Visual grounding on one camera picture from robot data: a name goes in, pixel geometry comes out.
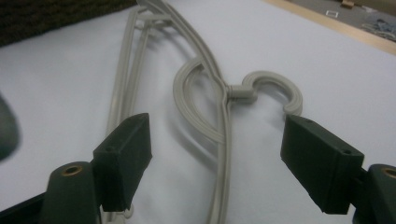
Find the dark woven mat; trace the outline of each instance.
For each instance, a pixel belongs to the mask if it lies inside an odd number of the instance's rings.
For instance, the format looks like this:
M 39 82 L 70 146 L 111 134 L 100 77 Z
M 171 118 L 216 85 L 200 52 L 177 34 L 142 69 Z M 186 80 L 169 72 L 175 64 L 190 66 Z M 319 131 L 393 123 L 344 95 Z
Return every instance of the dark woven mat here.
M 0 0 L 0 47 L 136 5 L 136 0 Z

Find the white surface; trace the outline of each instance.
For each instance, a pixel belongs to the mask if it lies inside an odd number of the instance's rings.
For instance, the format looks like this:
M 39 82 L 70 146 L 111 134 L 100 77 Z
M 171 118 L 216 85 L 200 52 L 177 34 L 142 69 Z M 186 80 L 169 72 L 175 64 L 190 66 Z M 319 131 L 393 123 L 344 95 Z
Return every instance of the white surface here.
M 396 57 L 261 1 L 169 2 L 211 48 L 229 84 L 255 70 L 288 77 L 303 94 L 303 116 L 364 153 L 364 168 L 395 165 Z M 92 159 L 105 137 L 127 15 L 0 49 L 0 92 L 22 131 L 18 152 L 0 163 L 0 210 L 45 191 L 55 168 Z M 205 223 L 215 153 L 172 96 L 174 75 L 192 56 L 172 31 L 148 43 L 136 113 L 150 113 L 154 158 L 130 223 Z M 207 83 L 195 88 L 198 104 L 214 116 Z M 351 223 L 353 209 L 348 217 L 322 214 L 281 161 L 284 102 L 274 88 L 264 88 L 254 105 L 233 108 L 227 223 Z

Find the dark object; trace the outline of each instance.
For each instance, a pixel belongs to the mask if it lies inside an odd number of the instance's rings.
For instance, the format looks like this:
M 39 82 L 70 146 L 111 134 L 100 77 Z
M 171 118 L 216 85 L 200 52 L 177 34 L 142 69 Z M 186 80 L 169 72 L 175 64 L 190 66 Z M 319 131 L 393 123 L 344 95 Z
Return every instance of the dark object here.
M 327 214 L 346 214 L 355 224 L 396 224 L 396 168 L 361 168 L 364 155 L 314 121 L 287 116 L 281 158 Z
M 18 146 L 17 121 L 0 95 L 0 161 L 11 155 Z
M 0 223 L 97 224 L 99 206 L 129 208 L 151 160 L 149 114 L 120 124 L 93 152 L 92 162 L 72 162 L 52 172 L 47 192 L 0 213 Z
M 135 0 L 0 0 L 0 47 L 134 5 Z

